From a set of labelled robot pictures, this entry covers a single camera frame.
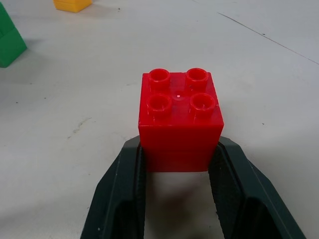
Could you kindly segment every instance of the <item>red duplo brick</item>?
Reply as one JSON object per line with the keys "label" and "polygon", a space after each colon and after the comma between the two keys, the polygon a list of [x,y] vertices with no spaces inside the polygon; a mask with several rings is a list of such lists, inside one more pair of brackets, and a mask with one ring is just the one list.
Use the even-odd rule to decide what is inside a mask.
{"label": "red duplo brick", "polygon": [[210,73],[143,74],[139,132],[148,171],[207,171],[223,127]]}

